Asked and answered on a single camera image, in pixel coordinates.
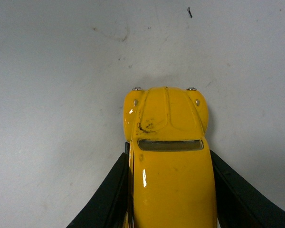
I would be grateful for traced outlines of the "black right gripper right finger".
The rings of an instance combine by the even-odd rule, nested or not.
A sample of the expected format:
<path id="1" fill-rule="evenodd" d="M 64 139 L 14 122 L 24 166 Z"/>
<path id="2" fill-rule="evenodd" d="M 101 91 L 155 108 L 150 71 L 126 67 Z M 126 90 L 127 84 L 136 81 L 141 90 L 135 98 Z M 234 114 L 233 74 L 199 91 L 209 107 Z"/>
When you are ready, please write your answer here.
<path id="1" fill-rule="evenodd" d="M 218 221 L 222 228 L 285 228 L 285 211 L 267 199 L 216 153 L 214 170 Z"/>

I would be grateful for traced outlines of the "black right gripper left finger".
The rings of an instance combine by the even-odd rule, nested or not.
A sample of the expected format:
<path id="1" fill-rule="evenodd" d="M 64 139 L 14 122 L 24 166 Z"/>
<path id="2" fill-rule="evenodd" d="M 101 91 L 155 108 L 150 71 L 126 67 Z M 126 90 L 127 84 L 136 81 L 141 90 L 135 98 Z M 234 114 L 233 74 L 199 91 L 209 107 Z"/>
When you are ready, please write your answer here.
<path id="1" fill-rule="evenodd" d="M 69 228 L 121 228 L 128 201 L 128 155 L 122 153 Z"/>

